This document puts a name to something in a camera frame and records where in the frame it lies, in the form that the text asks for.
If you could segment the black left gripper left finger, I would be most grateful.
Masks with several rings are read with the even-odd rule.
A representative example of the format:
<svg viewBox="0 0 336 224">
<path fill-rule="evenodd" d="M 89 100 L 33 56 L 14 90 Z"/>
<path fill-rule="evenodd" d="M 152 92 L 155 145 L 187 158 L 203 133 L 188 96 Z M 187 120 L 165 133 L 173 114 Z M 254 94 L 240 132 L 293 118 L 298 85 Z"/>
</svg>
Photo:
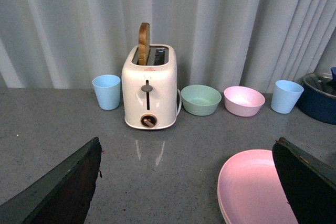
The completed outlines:
<svg viewBox="0 0 336 224">
<path fill-rule="evenodd" d="M 101 175 L 94 137 L 28 188 L 1 205 L 1 223 L 84 223 Z"/>
</svg>

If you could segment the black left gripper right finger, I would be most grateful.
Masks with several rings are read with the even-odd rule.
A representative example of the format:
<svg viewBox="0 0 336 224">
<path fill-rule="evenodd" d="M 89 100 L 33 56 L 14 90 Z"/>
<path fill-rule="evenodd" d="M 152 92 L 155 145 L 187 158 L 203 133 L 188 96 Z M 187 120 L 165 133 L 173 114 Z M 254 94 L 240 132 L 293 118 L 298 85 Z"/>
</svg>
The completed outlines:
<svg viewBox="0 0 336 224">
<path fill-rule="evenodd" d="M 299 223 L 335 223 L 335 169 L 284 137 L 272 147 L 275 167 Z"/>
</svg>

